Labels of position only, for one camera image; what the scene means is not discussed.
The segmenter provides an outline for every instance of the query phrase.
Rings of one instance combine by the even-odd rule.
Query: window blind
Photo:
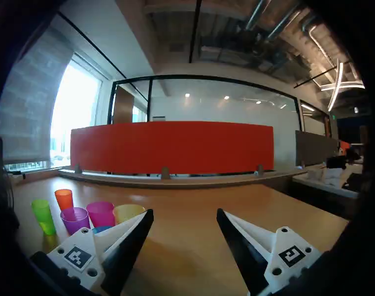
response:
[[[53,106],[72,55],[47,30],[12,68],[0,100],[4,164],[49,160]]]

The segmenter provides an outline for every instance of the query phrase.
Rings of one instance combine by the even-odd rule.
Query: ceiling light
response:
[[[305,109],[308,109],[308,110],[310,110],[310,111],[314,111],[313,108],[311,108],[311,107],[309,107],[309,106],[307,106],[307,105],[305,105],[305,104],[301,104],[301,107],[304,107]]]
[[[335,89],[332,92],[331,100],[328,105],[328,112],[332,110],[332,107],[334,106],[335,100],[337,99],[338,93],[339,93],[339,87],[341,86],[342,82],[342,75],[343,75],[343,63],[340,63],[338,60],[338,71],[337,71],[337,79],[335,79]]]
[[[326,87],[326,88],[322,88],[321,91],[331,90],[331,89],[334,89],[334,88],[335,88],[335,86],[329,86],[329,87]],[[360,84],[349,84],[349,85],[341,85],[341,86],[339,86],[339,88],[364,88],[365,89],[365,86],[360,85]]]

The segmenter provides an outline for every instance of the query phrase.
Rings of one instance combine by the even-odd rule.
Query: desk divider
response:
[[[74,129],[71,165],[117,174],[216,174],[273,169],[271,126],[158,121]]]

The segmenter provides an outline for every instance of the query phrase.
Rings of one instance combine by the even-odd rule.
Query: pink plastic cup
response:
[[[89,213],[83,208],[74,207],[62,210],[60,217],[70,235],[82,227],[90,229]]]
[[[88,204],[86,210],[94,227],[115,226],[115,216],[113,215],[113,203],[98,201]]]

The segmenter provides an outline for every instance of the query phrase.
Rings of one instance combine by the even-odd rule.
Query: wooden table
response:
[[[154,222],[122,295],[246,295],[247,288],[216,221],[217,208],[275,231],[289,226],[320,251],[330,249],[346,220],[264,185],[217,189],[153,190],[112,187],[60,177],[15,187],[18,241],[29,256],[49,252],[68,234],[54,191],[69,188],[74,205],[97,200],[136,203],[154,210]],[[31,201],[49,200],[57,235],[44,236]]]

